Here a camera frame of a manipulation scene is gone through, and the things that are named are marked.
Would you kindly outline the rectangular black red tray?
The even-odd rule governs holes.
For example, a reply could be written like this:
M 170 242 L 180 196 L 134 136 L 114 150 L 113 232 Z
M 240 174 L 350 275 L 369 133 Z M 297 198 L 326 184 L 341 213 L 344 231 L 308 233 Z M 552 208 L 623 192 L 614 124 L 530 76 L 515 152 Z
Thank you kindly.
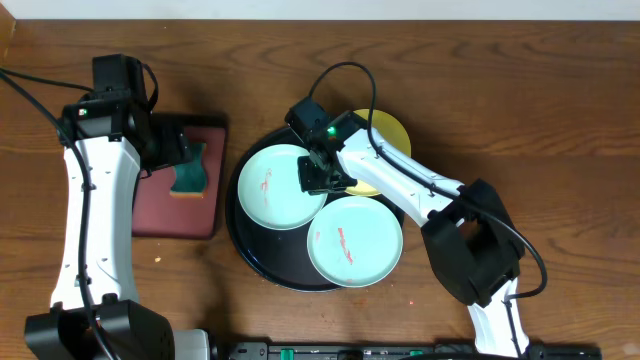
M 224 115 L 189 115 L 190 144 L 205 143 L 203 166 L 208 186 L 203 197 L 173 197 L 173 167 L 140 175 L 133 203 L 133 234 L 138 237 L 208 239 L 214 234 L 227 137 Z

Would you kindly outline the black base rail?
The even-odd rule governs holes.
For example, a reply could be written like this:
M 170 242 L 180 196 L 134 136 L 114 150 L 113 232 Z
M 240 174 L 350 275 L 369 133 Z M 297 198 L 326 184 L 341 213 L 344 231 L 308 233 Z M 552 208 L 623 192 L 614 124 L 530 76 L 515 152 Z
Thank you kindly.
M 431 346 L 300 345 L 243 342 L 228 346 L 227 360 L 481 360 L 508 359 L 506 355 L 481 354 L 470 344 Z M 602 360 L 594 347 L 533 344 L 520 356 L 526 360 Z

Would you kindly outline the green sponge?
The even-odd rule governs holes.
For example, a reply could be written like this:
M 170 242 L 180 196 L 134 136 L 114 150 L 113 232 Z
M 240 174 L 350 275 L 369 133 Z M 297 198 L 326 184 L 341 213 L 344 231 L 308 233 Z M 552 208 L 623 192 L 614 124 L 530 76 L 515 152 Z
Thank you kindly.
M 175 180 L 170 188 L 173 197 L 203 197 L 208 186 L 208 178 L 203 166 L 205 143 L 190 146 L 192 159 L 173 167 Z

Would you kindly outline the light green plate front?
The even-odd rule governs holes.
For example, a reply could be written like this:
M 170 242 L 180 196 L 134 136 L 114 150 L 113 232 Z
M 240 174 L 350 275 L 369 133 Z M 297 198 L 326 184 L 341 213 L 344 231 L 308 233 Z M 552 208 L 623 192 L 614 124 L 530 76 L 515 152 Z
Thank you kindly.
M 307 250 L 316 271 L 339 287 L 362 288 L 388 276 L 403 250 L 401 225 L 383 203 L 347 196 L 312 220 Z

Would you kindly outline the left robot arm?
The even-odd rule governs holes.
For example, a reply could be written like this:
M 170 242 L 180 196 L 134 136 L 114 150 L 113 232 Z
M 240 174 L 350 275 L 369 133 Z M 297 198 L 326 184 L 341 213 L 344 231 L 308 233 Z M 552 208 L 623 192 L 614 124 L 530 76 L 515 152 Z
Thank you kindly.
M 181 124 L 126 101 L 67 105 L 60 118 L 68 178 L 63 261 L 50 309 L 25 323 L 39 359 L 209 359 L 201 329 L 175 331 L 139 302 L 132 225 L 141 171 L 191 158 Z

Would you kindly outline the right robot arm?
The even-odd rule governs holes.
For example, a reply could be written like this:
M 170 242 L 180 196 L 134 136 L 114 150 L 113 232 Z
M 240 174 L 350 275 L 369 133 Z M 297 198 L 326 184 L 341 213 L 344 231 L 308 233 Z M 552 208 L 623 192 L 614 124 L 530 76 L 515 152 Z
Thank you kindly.
M 337 192 L 356 181 L 373 186 L 420 227 L 434 275 L 469 309 L 477 351 L 528 355 L 517 302 L 540 294 L 548 275 L 491 185 L 464 185 L 424 167 L 353 112 L 289 113 L 285 122 L 309 152 L 299 162 L 303 191 Z

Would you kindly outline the round black serving tray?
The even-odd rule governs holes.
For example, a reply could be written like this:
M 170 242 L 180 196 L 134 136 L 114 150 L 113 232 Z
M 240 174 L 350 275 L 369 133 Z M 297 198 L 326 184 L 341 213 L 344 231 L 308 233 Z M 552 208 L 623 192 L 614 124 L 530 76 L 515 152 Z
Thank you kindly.
M 277 144 L 302 146 L 288 129 L 279 129 L 259 140 L 241 158 L 227 190 L 226 221 L 231 239 L 244 260 L 261 276 L 285 288 L 303 292 L 325 292 L 339 288 L 323 278 L 314 268 L 307 250 L 307 235 L 312 220 L 291 230 L 271 230 L 251 220 L 244 212 L 237 195 L 242 167 L 259 150 Z M 346 193 L 327 195 L 324 206 L 334 200 L 351 196 Z M 382 195 L 369 197 L 387 206 L 398 219 L 401 228 L 404 213 Z

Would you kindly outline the light green plate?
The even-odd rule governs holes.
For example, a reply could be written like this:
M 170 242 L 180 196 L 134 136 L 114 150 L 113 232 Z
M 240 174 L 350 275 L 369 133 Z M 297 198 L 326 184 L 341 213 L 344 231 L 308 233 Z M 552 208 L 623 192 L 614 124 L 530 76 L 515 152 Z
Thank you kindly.
M 309 152 L 291 144 L 268 146 L 242 167 L 237 195 L 244 212 L 271 230 L 291 230 L 310 222 L 324 207 L 327 195 L 301 190 L 298 159 Z
M 316 271 L 339 287 L 362 288 L 388 276 L 403 250 L 401 225 L 383 203 L 347 196 L 312 220 L 307 250 Z

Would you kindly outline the yellow plate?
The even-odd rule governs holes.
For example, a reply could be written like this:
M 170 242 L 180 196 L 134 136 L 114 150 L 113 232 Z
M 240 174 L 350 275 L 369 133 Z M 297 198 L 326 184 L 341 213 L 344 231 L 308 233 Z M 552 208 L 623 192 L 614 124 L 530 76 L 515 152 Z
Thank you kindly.
M 395 117 L 384 111 L 374 110 L 372 119 L 373 127 L 382 137 L 403 154 L 407 156 L 411 155 L 409 135 L 404 126 Z M 355 186 L 348 187 L 346 193 L 353 196 L 365 197 L 373 197 L 380 194 L 374 187 L 363 181 L 358 181 Z

